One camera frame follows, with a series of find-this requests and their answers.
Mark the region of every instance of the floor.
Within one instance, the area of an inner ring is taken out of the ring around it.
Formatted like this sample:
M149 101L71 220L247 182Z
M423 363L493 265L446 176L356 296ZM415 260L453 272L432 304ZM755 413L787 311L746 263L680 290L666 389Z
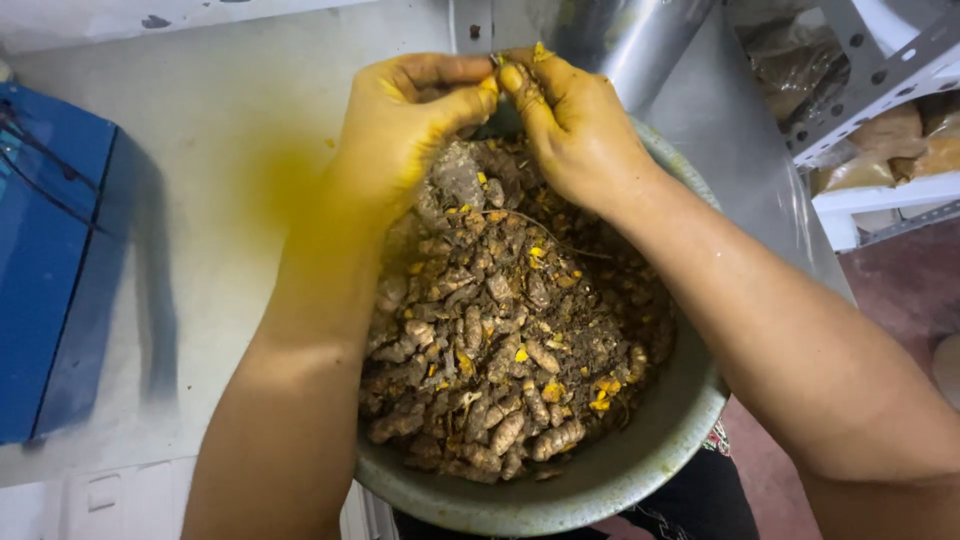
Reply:
M930 375L933 350L960 332L960 218L848 252L840 264L861 311ZM819 540L797 470L736 399L724 411L731 452L763 540Z

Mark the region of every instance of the aluminum pot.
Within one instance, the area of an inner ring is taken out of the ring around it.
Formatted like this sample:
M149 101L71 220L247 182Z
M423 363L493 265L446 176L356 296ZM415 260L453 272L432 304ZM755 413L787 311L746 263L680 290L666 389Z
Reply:
M653 129L636 132L667 172L719 208L703 177ZM485 485L408 469L389 446L357 435L357 481L393 507L443 528L483 536L535 536L598 522L642 500L700 449L729 391L689 321L678 314L674 355L623 431L585 446L547 482Z

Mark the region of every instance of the yellow-stained hand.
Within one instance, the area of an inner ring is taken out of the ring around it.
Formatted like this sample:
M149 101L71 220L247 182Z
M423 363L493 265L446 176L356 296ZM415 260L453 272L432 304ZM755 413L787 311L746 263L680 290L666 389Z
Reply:
M487 57L412 54L371 64L353 78L340 149L338 190L397 217L437 154L458 130L496 110Z
M500 85L514 99L540 170L568 201L603 215L660 171L609 79L573 67L539 43L502 56Z

